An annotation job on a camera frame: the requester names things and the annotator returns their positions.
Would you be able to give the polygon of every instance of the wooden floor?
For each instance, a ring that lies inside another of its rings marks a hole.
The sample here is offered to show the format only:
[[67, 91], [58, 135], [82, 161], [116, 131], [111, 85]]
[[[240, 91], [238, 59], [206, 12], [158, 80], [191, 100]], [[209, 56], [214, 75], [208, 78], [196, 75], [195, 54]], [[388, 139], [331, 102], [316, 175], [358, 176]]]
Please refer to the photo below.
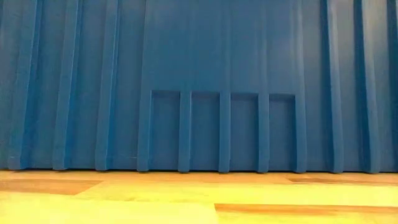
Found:
[[398, 174], [0, 171], [0, 223], [398, 223]]

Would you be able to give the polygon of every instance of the hardwood floor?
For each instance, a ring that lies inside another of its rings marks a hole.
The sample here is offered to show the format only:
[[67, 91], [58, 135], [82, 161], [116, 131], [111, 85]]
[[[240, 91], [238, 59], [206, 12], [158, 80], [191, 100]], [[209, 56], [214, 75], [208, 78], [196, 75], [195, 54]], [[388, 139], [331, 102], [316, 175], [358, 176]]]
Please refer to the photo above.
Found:
[[398, 223], [398, 174], [0, 171], [0, 223]]

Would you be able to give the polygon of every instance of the recessed rectangle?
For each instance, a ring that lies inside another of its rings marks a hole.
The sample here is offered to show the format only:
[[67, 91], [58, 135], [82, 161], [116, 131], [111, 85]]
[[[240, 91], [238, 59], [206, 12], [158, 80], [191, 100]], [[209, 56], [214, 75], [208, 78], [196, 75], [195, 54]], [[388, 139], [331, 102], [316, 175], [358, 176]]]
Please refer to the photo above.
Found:
[[294, 95], [270, 95], [270, 161], [273, 171], [291, 171], [295, 167], [295, 98]]
[[258, 95], [232, 93], [231, 170], [257, 170], [258, 136]]
[[180, 93], [154, 91], [152, 94], [152, 138], [150, 167], [152, 170], [177, 170], [180, 129]]
[[218, 170], [220, 95], [192, 93], [191, 170]]

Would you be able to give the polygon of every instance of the blue panel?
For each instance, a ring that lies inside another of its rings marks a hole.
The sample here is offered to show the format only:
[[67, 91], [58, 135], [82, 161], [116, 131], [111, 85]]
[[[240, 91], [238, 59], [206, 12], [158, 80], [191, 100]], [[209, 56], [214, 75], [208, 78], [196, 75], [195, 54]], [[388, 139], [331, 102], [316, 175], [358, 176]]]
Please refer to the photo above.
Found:
[[398, 0], [0, 0], [0, 169], [398, 171]]

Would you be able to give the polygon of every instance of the blue corrugated wall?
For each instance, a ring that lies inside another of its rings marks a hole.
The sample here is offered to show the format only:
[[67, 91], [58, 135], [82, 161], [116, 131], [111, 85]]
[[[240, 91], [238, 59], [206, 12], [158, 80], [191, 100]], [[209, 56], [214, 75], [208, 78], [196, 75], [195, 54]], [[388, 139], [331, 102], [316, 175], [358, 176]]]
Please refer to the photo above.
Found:
[[0, 168], [398, 172], [398, 0], [0, 0]]

